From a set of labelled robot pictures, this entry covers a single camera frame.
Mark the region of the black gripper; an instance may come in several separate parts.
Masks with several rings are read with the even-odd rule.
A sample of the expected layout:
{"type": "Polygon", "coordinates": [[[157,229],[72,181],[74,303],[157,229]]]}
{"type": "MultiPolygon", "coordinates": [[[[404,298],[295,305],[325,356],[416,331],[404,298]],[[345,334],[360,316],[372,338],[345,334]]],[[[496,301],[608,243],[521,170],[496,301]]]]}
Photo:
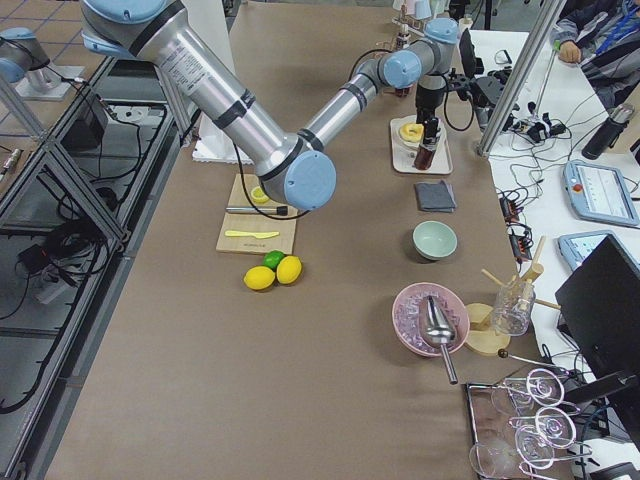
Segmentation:
{"type": "Polygon", "coordinates": [[[456,126],[448,116],[448,96],[454,91],[449,77],[445,74],[425,75],[417,83],[415,93],[416,123],[423,124],[423,147],[436,148],[438,144],[438,118],[436,109],[443,107],[444,120],[454,131],[468,130],[475,117],[474,106],[471,106],[471,116],[464,127],[456,126]]]}

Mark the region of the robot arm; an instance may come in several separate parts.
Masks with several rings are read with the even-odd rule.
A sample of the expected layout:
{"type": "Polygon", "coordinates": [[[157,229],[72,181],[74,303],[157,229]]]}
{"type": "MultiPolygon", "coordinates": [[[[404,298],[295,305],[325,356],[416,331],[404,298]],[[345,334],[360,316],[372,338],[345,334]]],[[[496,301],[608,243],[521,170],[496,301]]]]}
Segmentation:
{"type": "Polygon", "coordinates": [[[62,101],[83,66],[56,65],[28,28],[1,32],[1,77],[25,100],[62,101]]]}
{"type": "Polygon", "coordinates": [[[81,11],[87,49],[154,64],[249,156],[271,199],[306,211],[335,191],[325,146],[382,88],[447,72],[459,34],[453,19],[429,21],[423,38],[363,62],[304,128],[287,133],[191,28],[182,2],[84,1],[81,11]]]}

